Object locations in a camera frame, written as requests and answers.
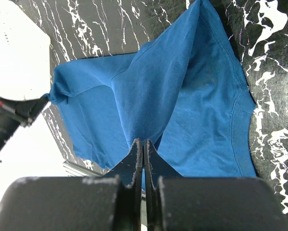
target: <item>t-shirt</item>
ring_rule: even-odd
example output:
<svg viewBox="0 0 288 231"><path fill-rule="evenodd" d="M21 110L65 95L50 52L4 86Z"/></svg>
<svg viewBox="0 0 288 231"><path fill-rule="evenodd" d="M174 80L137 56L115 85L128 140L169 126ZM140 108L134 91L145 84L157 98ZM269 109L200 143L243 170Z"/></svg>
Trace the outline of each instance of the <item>t-shirt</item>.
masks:
<svg viewBox="0 0 288 231"><path fill-rule="evenodd" d="M137 53L57 66L48 98L75 154L102 168L140 138L159 145L185 177L256 176L248 144L255 104L208 0L195 1Z"/></svg>

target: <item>blue fabric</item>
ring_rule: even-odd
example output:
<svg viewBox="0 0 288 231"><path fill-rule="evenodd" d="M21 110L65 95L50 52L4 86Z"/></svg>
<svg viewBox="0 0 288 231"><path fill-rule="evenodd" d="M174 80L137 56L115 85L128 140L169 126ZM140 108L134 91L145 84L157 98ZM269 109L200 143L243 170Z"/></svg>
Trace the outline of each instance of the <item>blue fabric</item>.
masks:
<svg viewBox="0 0 288 231"><path fill-rule="evenodd" d="M113 168L135 138L186 177L255 177L248 145L255 104L218 14L197 0L137 53L54 71L48 95L78 157Z"/></svg>

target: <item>white wall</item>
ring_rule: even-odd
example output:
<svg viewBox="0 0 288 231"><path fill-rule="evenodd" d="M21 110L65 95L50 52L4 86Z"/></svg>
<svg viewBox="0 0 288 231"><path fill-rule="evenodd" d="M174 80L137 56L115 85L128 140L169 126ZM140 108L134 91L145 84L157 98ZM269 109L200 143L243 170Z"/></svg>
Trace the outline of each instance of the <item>white wall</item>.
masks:
<svg viewBox="0 0 288 231"><path fill-rule="evenodd" d="M35 99L50 90L50 39L12 2L0 0L0 96ZM42 115L19 128L0 152L0 200L24 176L67 176Z"/></svg>

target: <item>cloth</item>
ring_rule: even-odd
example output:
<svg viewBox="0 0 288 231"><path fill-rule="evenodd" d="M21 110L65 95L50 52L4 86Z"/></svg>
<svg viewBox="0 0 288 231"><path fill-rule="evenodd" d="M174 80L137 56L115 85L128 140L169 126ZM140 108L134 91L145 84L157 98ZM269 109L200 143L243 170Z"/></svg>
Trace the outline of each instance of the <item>cloth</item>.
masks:
<svg viewBox="0 0 288 231"><path fill-rule="evenodd" d="M185 177L255 177L255 104L218 14L196 0L137 53L57 66L48 94L78 157L113 168L135 138Z"/></svg>

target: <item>black marble surface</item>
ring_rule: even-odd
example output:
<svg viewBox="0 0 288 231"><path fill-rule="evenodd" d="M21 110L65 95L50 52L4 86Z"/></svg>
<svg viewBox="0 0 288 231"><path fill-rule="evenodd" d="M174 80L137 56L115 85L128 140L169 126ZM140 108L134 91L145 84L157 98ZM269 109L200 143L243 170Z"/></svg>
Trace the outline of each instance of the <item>black marble surface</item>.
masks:
<svg viewBox="0 0 288 231"><path fill-rule="evenodd" d="M14 0L51 38L51 74L84 57L136 52L155 39L192 0ZM211 0L244 68L257 106L249 143L258 175L288 216L288 0ZM65 159L75 157L58 109L43 112Z"/></svg>

